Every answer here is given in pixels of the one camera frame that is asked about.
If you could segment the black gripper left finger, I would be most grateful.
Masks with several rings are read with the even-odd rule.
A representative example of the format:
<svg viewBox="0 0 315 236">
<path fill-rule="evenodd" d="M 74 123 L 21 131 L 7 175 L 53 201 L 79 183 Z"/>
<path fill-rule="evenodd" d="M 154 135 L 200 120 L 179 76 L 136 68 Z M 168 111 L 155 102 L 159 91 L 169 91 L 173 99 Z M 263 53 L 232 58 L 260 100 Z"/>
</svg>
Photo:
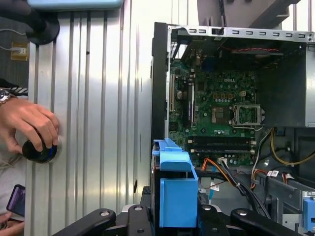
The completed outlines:
<svg viewBox="0 0 315 236">
<path fill-rule="evenodd" d="M 56 236 L 153 236 L 154 228 L 146 206 L 131 205 L 127 211 L 100 208 L 92 211 Z"/>
</svg>

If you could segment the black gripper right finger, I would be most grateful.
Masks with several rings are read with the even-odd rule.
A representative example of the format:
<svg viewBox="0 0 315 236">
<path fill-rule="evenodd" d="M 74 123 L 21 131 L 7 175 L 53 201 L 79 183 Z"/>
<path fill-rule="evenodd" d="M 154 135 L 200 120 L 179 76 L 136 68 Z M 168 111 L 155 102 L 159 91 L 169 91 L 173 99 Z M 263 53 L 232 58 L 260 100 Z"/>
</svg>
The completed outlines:
<svg viewBox="0 0 315 236">
<path fill-rule="evenodd" d="M 212 205 L 198 206 L 200 236 L 299 236 L 300 234 L 252 210 L 234 209 L 230 216 Z"/>
</svg>

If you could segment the person's left hand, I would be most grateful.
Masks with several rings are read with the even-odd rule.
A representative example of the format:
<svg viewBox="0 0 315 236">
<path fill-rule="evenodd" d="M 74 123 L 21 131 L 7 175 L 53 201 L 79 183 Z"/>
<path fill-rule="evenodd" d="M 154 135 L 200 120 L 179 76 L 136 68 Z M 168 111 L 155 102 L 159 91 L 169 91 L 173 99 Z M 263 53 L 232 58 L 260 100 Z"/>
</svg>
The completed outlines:
<svg viewBox="0 0 315 236">
<path fill-rule="evenodd" d="M 24 134 L 37 151 L 59 144 L 59 121 L 54 113 L 28 100 L 10 98 L 0 106 L 0 137 L 7 149 L 22 153 L 15 138 L 16 131 Z"/>
</svg>

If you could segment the person's right hand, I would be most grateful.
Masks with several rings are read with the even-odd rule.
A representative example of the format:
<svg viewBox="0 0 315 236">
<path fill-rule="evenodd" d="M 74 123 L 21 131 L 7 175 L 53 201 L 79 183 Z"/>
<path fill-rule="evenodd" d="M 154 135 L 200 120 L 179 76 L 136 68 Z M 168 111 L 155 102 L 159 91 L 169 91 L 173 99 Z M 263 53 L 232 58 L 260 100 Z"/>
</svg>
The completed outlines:
<svg viewBox="0 0 315 236">
<path fill-rule="evenodd" d="M 0 230 L 0 236 L 18 236 L 24 231 L 24 222 L 12 221 L 9 223 L 11 213 L 2 214 L 0 216 L 0 224 L 5 224 L 6 227 Z"/>
</svg>

